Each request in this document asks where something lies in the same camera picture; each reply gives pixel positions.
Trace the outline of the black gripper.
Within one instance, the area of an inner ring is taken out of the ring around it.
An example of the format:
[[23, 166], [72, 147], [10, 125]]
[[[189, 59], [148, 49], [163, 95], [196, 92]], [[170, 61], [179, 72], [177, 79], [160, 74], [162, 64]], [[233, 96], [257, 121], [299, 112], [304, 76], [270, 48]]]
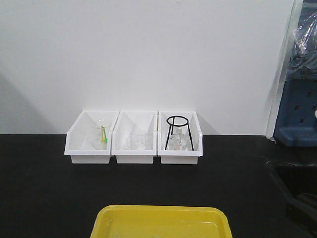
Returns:
[[272, 163], [272, 178], [286, 199], [286, 216], [317, 236], [317, 167]]

